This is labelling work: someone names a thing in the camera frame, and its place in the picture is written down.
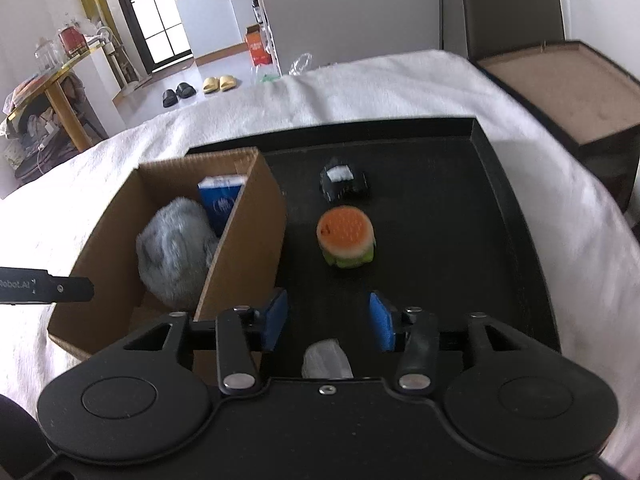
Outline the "right black slipper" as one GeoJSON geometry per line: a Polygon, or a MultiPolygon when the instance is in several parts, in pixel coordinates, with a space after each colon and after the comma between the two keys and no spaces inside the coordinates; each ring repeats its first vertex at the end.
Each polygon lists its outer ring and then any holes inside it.
{"type": "Polygon", "coordinates": [[[191,96],[194,96],[195,93],[196,90],[187,82],[180,82],[176,88],[176,95],[179,99],[189,99],[191,96]]]}

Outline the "blue tissue pack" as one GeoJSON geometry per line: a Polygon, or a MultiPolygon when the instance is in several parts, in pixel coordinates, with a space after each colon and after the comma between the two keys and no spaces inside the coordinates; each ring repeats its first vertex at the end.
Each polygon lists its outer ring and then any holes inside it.
{"type": "Polygon", "coordinates": [[[216,237],[224,234],[236,199],[246,183],[244,174],[206,177],[198,184],[201,203],[216,237]]]}

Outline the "grey fluffy plush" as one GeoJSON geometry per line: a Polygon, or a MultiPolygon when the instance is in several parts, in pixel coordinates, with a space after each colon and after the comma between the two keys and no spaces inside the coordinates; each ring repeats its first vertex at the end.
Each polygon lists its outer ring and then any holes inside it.
{"type": "Polygon", "coordinates": [[[158,210],[137,236],[140,280],[169,309],[193,311],[218,242],[204,207],[178,197],[158,210]]]}

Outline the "plush hamburger toy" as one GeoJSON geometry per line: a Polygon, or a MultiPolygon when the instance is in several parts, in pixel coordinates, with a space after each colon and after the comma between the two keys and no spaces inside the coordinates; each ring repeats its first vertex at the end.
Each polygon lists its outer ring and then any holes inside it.
{"type": "Polygon", "coordinates": [[[356,268],[374,257],[372,222],[359,208],[338,206],[320,217],[316,235],[326,263],[342,269],[356,268]]]}

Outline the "white fluffy blanket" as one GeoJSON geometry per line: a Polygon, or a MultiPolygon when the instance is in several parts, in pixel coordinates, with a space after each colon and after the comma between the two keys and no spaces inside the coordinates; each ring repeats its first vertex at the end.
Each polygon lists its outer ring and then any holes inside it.
{"type": "Polygon", "coordinates": [[[472,116],[536,245],[563,353],[620,402],[604,459],[639,474],[639,245],[604,186],[470,62],[428,50],[286,76],[178,108],[116,134],[1,203],[4,266],[66,275],[130,171],[268,131],[395,117],[472,116]]]}

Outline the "orange cardboard box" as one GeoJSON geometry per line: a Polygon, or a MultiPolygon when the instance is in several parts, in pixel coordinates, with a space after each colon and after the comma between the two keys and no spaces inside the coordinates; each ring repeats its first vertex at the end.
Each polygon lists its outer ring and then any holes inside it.
{"type": "Polygon", "coordinates": [[[262,26],[259,24],[248,26],[245,32],[245,43],[255,67],[272,63],[271,54],[267,51],[265,41],[262,39],[262,26]]]}

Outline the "white kitchen cabinet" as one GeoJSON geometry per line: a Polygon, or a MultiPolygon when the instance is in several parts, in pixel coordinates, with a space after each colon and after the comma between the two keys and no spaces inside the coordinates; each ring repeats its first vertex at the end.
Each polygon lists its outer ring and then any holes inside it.
{"type": "Polygon", "coordinates": [[[253,0],[175,0],[191,53],[198,61],[247,49],[246,30],[256,24],[253,0]]]}

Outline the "left yellow slipper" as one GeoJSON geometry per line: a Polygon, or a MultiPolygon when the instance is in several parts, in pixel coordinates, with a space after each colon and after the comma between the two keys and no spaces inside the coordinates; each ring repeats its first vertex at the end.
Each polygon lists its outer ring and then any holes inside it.
{"type": "Polygon", "coordinates": [[[203,93],[212,94],[220,88],[220,81],[217,77],[207,77],[203,81],[203,93]]]}

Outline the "right yellow slipper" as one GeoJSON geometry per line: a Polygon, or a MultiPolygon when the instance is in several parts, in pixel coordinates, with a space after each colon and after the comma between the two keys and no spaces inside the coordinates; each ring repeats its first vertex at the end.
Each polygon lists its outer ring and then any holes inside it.
{"type": "Polygon", "coordinates": [[[238,86],[238,81],[231,75],[224,75],[219,78],[219,90],[226,92],[235,89],[238,86]]]}

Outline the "round gold-rimmed table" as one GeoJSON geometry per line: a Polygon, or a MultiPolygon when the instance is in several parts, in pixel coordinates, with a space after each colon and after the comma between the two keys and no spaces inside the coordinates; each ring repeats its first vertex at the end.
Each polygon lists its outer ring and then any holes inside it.
{"type": "Polygon", "coordinates": [[[9,141],[4,158],[18,183],[35,181],[108,138],[74,72],[77,64],[101,48],[93,44],[32,77],[12,94],[1,134],[9,141]]]}

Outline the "brown framed board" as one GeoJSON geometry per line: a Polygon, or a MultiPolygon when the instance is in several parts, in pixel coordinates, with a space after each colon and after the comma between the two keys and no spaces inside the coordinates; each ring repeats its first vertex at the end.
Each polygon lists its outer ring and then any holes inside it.
{"type": "Polygon", "coordinates": [[[620,209],[639,166],[639,81],[580,41],[475,62],[588,169],[620,209]]]}

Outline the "clear plastic bag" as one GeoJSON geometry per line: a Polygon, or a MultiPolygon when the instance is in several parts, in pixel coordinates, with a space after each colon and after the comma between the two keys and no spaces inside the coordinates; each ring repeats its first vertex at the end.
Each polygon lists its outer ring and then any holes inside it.
{"type": "Polygon", "coordinates": [[[288,74],[290,76],[303,75],[312,69],[312,64],[314,64],[314,57],[310,53],[305,52],[299,55],[299,57],[291,64],[288,74]]]}

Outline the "black white soft cube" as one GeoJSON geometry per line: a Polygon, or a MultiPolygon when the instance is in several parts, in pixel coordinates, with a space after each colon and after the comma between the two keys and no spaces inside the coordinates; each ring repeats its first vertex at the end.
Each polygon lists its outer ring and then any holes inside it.
{"type": "Polygon", "coordinates": [[[319,188],[331,205],[365,202],[371,195],[367,174],[344,158],[331,158],[322,168],[319,188]]]}

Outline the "black slipper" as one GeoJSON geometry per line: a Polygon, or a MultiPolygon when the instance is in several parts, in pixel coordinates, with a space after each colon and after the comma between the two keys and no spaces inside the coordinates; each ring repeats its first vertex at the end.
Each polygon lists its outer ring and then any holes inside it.
{"type": "Polygon", "coordinates": [[[166,90],[162,95],[162,105],[163,108],[169,108],[178,103],[178,96],[176,92],[172,89],[166,90]]]}
{"type": "Polygon", "coordinates": [[[187,82],[180,82],[176,88],[176,95],[179,99],[189,99],[191,96],[194,96],[195,93],[196,90],[187,82]]]}

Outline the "left black slipper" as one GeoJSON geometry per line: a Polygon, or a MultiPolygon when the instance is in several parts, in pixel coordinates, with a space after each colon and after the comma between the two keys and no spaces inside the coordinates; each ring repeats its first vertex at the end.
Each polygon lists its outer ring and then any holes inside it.
{"type": "Polygon", "coordinates": [[[172,89],[166,90],[162,95],[162,105],[163,108],[169,108],[178,103],[178,96],[176,92],[172,89]]]}

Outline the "brown cardboard box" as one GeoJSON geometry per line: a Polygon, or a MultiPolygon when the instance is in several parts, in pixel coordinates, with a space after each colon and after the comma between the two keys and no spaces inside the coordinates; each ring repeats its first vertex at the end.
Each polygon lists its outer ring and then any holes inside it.
{"type": "Polygon", "coordinates": [[[236,306],[260,307],[273,291],[286,226],[284,197],[256,148],[148,162],[132,170],[103,211],[72,273],[93,282],[89,302],[59,302],[50,339],[78,360],[149,325],[169,309],[139,278],[134,242],[154,214],[177,197],[198,198],[207,177],[246,182],[231,211],[198,297],[194,318],[211,321],[236,306]]]}

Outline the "black shallow tray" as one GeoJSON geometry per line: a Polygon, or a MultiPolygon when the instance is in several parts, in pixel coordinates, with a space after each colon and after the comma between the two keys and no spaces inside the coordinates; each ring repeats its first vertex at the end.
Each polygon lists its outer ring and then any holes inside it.
{"type": "Polygon", "coordinates": [[[378,350],[368,303],[378,292],[398,308],[437,316],[442,372],[461,370],[466,319],[483,312],[542,344],[560,341],[535,244],[498,157],[472,118],[343,122],[202,145],[203,152],[258,148],[286,203],[276,283],[288,319],[262,374],[297,378],[314,342],[336,339],[358,377],[380,377],[396,356],[378,350]],[[373,260],[340,269],[324,260],[316,226],[329,205],[321,170],[362,171],[373,260]]]}

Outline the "red tin box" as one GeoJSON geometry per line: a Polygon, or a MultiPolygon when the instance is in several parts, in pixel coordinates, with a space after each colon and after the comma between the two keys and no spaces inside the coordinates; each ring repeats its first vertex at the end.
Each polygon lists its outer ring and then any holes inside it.
{"type": "Polygon", "coordinates": [[[89,50],[85,36],[75,25],[65,25],[58,31],[58,39],[69,58],[89,50]]]}

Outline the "white soft item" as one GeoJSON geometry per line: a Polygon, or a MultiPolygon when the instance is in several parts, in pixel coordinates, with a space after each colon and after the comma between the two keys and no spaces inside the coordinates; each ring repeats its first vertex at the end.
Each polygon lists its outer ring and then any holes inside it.
{"type": "Polygon", "coordinates": [[[306,379],[352,379],[346,353],[336,339],[326,339],[309,346],[303,357],[302,376],[306,379]]]}

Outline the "green plastic bag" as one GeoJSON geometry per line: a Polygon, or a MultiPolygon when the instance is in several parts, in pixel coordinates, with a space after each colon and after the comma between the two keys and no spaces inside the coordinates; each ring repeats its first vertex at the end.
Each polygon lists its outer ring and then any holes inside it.
{"type": "Polygon", "coordinates": [[[254,83],[264,84],[265,82],[273,82],[280,78],[278,73],[273,72],[260,72],[259,70],[254,73],[254,83]]]}

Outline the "dark upholstered panel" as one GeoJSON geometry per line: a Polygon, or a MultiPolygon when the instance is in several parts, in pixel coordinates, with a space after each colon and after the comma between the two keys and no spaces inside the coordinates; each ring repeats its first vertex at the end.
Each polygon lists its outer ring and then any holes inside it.
{"type": "Polygon", "coordinates": [[[565,39],[561,0],[462,0],[472,60],[565,39]]]}

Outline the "glass jar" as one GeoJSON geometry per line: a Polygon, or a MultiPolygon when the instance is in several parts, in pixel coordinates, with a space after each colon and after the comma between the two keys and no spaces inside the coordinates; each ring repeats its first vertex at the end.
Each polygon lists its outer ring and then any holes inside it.
{"type": "Polygon", "coordinates": [[[39,39],[34,55],[40,72],[57,70],[65,60],[65,54],[58,43],[43,37],[39,39]]]}

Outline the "yellow slipper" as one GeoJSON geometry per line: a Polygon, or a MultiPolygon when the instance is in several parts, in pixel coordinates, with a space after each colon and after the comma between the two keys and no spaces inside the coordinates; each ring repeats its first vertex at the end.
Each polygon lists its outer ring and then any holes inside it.
{"type": "Polygon", "coordinates": [[[226,92],[235,89],[238,86],[238,81],[231,75],[224,75],[219,78],[219,90],[226,92]]]}
{"type": "Polygon", "coordinates": [[[217,77],[207,77],[203,81],[203,93],[212,94],[220,88],[220,81],[217,77]]]}

